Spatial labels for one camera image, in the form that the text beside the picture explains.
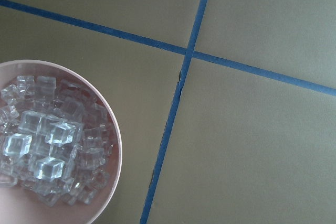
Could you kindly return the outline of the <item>pink bowl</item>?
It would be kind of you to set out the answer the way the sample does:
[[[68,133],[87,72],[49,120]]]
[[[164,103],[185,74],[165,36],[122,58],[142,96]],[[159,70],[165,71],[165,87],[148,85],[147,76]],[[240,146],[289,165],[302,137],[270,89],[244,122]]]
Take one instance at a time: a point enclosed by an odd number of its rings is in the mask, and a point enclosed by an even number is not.
[[[30,190],[20,186],[1,186],[1,223],[93,223],[106,209],[116,190],[122,167],[122,141],[115,114],[103,95],[84,77],[55,63],[39,60],[14,60],[1,64],[1,90],[18,76],[48,76],[78,83],[94,92],[108,111],[115,128],[116,142],[106,164],[109,179],[89,204],[69,205],[59,200],[48,206]]]

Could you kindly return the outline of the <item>pile of clear ice cubes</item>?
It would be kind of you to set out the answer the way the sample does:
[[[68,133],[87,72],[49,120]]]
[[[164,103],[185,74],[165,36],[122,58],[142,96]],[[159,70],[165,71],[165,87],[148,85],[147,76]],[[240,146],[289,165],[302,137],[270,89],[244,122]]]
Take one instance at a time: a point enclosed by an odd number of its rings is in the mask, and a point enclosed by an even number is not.
[[[48,206],[91,203],[116,142],[96,94],[65,79],[18,76],[1,100],[1,186],[33,191]]]

